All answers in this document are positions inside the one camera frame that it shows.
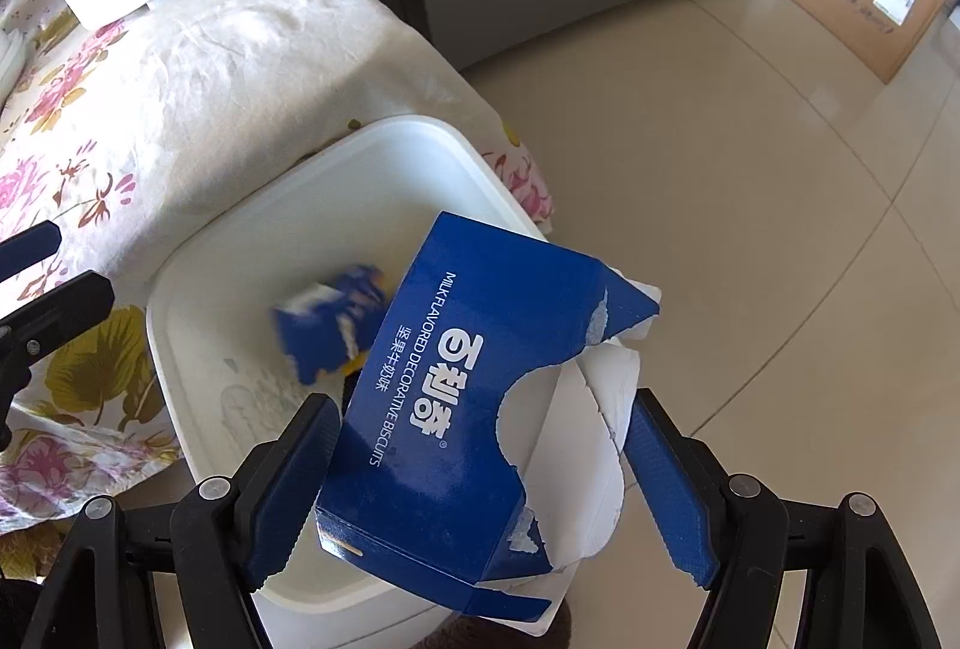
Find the torn blue box piece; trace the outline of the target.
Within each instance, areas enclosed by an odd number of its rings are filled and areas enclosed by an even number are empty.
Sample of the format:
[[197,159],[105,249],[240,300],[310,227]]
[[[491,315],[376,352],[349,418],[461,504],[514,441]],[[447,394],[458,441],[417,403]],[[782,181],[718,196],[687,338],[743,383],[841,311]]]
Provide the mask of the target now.
[[311,284],[272,310],[281,351],[303,386],[363,366],[389,308],[382,272],[352,266],[327,284]]

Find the blue biscuit box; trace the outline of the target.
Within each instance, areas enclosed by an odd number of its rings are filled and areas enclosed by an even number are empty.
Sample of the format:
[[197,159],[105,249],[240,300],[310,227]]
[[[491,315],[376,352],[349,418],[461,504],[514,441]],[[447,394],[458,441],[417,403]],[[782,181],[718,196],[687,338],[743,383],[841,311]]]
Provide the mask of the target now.
[[596,257],[443,214],[361,373],[317,496],[325,551],[531,636],[622,514],[659,295]]

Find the white trash bin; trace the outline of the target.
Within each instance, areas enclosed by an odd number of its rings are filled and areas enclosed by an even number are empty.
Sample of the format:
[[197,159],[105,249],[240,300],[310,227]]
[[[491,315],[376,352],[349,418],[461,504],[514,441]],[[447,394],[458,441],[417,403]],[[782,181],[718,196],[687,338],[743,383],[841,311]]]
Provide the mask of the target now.
[[[275,441],[314,392],[283,355],[272,310],[358,264],[404,278],[444,212],[532,235],[534,222],[462,134],[400,116],[335,142],[206,225],[169,257],[149,294],[148,340],[167,412],[197,485],[231,477]],[[320,545],[314,506],[286,568],[252,594],[277,647],[409,647],[444,608]]]

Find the floral tablecloth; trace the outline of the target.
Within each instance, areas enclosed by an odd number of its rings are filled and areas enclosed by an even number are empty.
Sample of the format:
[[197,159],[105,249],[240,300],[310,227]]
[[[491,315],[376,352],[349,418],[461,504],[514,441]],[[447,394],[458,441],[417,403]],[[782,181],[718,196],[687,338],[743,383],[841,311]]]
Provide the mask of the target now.
[[2,0],[26,62],[2,106],[2,230],[59,251],[7,280],[5,311],[83,271],[107,321],[34,368],[2,457],[2,568],[43,578],[89,498],[179,459],[146,343],[151,277],[181,243],[296,163],[378,119],[459,129],[519,206],[553,202],[523,142],[378,0],[167,0],[82,27],[64,0]]

